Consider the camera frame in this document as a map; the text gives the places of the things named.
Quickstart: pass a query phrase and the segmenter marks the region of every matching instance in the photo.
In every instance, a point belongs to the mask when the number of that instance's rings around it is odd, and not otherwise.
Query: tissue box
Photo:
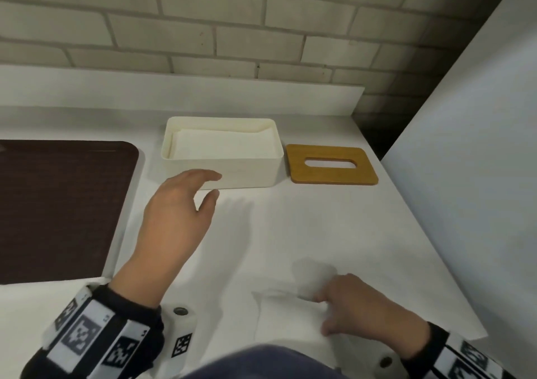
[[[201,168],[222,174],[202,189],[273,186],[284,149],[271,119],[171,117],[161,157],[168,177]]]

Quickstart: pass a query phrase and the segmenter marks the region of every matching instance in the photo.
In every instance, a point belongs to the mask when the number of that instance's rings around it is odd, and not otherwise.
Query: brown tray
[[[124,141],[0,140],[0,283],[101,276],[137,160]]]

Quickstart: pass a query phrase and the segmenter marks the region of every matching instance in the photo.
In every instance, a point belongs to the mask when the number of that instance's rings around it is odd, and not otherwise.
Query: wrist
[[[114,276],[109,288],[129,301],[157,308],[176,275],[132,257]]]
[[[416,356],[431,337],[427,321],[399,305],[396,305],[389,318],[388,332],[382,342],[403,360]]]

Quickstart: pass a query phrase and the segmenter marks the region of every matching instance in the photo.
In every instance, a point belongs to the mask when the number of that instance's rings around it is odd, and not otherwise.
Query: person's left hand
[[[113,291],[139,304],[158,306],[213,219],[218,190],[205,196],[199,210],[194,195],[205,182],[221,177],[215,171],[190,170],[158,188],[145,207],[131,259],[109,284]]]

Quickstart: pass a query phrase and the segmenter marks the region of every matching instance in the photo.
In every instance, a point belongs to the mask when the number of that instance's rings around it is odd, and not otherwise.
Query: brick wall
[[[400,132],[499,2],[0,0],[0,61],[360,84],[373,140]]]

